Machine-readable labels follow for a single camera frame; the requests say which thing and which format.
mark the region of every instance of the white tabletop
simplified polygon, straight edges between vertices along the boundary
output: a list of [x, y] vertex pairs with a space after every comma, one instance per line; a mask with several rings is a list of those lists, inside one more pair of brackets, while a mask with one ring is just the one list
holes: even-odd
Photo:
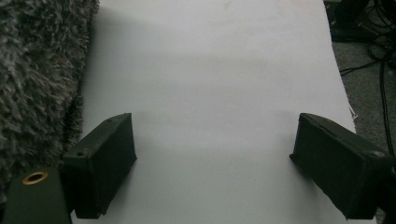
[[289, 159], [301, 112], [354, 130], [320, 0], [101, 2], [84, 134], [131, 112], [138, 160], [74, 223], [346, 223]]

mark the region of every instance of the white table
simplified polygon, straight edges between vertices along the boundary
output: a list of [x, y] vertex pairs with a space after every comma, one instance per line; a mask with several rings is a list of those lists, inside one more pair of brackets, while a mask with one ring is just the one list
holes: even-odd
[[354, 130], [320, 0], [102, 0], [95, 27], [84, 134], [131, 112], [138, 161], [74, 223], [346, 223], [289, 159], [301, 112]]

